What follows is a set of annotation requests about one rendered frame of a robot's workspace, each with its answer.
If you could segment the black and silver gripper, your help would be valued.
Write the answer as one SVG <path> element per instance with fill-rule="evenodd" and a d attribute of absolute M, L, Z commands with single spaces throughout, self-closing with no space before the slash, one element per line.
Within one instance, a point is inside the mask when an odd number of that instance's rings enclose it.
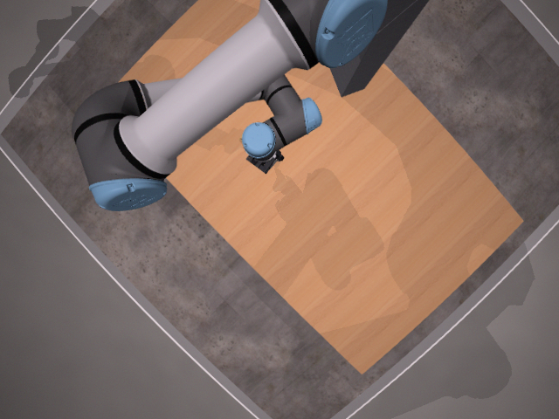
<path fill-rule="evenodd" d="M 271 169 L 273 167 L 273 165 L 277 162 L 277 161 L 283 161 L 284 160 L 284 156 L 281 154 L 281 152 L 278 150 L 276 152 L 276 156 L 275 158 L 272 158 L 270 161 L 267 162 L 259 162 L 254 160 L 251 156 L 247 156 L 246 160 L 249 161 L 251 164 L 253 164 L 254 166 L 257 165 L 257 168 L 260 169 L 261 171 L 263 171 L 265 174 L 267 174 L 267 172 L 269 171 L 269 169 Z M 248 159 L 250 157 L 250 159 Z M 270 166 L 271 165 L 271 166 Z M 255 166 L 256 167 L 256 166 Z"/>

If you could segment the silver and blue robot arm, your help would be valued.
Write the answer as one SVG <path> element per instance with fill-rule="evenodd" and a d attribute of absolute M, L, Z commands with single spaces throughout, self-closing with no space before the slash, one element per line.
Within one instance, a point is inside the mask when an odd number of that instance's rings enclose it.
<path fill-rule="evenodd" d="M 275 158 L 322 123 L 316 103 L 301 100 L 284 74 L 347 64 L 374 38 L 387 4 L 260 0 L 258 15 L 183 78 L 127 80 L 89 96 L 73 117 L 72 137 L 97 204 L 124 211 L 162 199 L 176 157 L 249 100 L 265 100 L 274 116 L 245 129 L 246 153 Z"/>

